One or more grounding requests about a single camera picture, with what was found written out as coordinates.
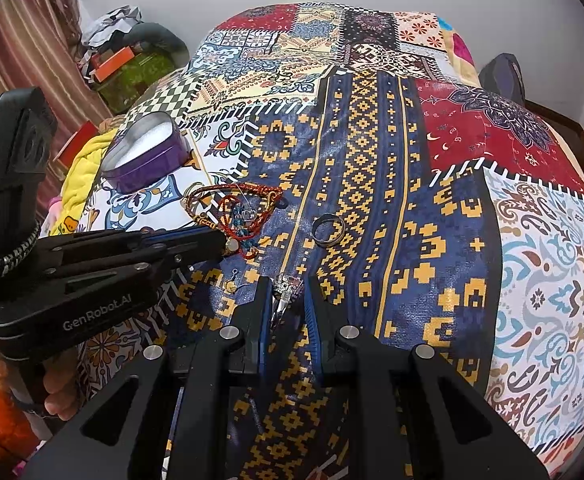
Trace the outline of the left hand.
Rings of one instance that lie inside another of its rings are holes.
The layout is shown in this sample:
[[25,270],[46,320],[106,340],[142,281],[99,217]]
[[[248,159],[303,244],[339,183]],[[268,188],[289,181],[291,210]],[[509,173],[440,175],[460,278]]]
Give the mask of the left hand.
[[[65,422],[78,411],[79,400],[76,387],[78,350],[76,347],[65,350],[60,356],[49,361],[46,374],[42,379],[47,396],[46,411]],[[16,371],[0,356],[0,390],[8,393],[16,385]]]

